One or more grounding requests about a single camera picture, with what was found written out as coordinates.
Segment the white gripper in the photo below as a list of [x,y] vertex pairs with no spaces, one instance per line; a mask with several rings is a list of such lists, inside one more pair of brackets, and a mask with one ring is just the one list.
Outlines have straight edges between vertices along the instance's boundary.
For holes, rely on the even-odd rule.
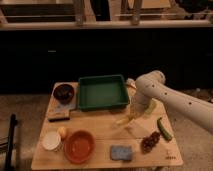
[[130,114],[127,115],[128,122],[136,120],[142,116],[147,108],[146,104],[139,103],[135,98],[131,99]]

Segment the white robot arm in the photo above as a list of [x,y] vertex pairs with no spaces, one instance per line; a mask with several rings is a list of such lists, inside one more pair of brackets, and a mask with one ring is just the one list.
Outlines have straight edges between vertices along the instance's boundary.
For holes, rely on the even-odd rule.
[[140,117],[151,100],[157,99],[213,134],[213,104],[173,90],[165,85],[165,81],[165,75],[159,70],[139,76],[135,80],[136,91],[131,98],[129,116]]

